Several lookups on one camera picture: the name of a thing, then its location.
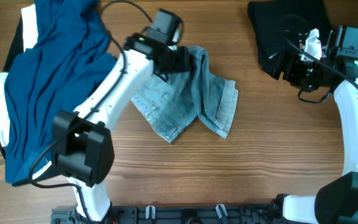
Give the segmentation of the light blue denim jeans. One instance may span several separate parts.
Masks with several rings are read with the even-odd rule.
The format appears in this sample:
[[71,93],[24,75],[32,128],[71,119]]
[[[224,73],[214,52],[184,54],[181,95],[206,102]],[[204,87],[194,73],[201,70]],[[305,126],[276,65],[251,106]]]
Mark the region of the light blue denim jeans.
[[153,75],[131,98],[132,103],[164,140],[172,143],[195,118],[226,138],[239,92],[234,80],[213,75],[208,51],[189,46],[190,70],[168,73],[165,82]]

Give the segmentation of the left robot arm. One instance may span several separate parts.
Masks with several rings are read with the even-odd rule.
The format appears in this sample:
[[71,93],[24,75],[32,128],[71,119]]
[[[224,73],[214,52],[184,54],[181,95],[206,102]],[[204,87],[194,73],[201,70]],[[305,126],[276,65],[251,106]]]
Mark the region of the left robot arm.
[[134,93],[152,75],[164,82],[171,72],[189,69],[188,50],[179,47],[182,19],[160,9],[144,33],[124,42],[124,51],[99,87],[72,113],[53,121],[52,164],[74,188],[77,205],[55,209],[52,223],[111,223],[112,203],[105,178],[113,161],[111,133]]

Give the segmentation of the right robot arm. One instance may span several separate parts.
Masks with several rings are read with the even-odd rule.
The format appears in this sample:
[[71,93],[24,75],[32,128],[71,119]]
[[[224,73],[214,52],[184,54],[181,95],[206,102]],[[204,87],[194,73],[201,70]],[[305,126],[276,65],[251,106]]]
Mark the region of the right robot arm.
[[294,53],[287,57],[284,79],[312,92],[327,87],[339,110],[344,143],[341,176],[316,195],[282,195],[272,205],[274,219],[287,223],[358,223],[358,27],[332,29],[326,42],[319,29],[301,32],[300,43],[280,29]]

